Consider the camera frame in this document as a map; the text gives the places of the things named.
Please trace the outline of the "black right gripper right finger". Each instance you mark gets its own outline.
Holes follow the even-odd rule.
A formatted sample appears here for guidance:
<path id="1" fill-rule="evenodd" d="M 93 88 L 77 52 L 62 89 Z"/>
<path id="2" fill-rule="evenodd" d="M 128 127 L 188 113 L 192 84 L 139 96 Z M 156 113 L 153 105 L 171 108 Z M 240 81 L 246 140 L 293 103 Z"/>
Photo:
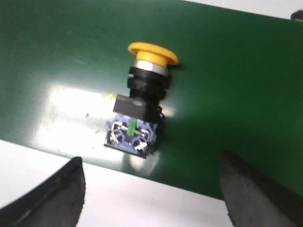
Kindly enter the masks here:
<path id="1" fill-rule="evenodd" d="M 224 151 L 220 186 L 235 227 L 301 227 L 303 198 L 231 151 Z"/>

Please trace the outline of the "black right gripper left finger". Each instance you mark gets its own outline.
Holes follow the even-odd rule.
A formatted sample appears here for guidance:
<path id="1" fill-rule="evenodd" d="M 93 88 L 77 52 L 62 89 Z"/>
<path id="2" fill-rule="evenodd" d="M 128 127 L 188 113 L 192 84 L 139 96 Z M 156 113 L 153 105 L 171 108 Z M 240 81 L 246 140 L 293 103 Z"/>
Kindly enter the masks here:
<path id="1" fill-rule="evenodd" d="M 0 210 L 2 227 L 74 227 L 85 201 L 81 157 L 74 157 L 27 194 Z"/>

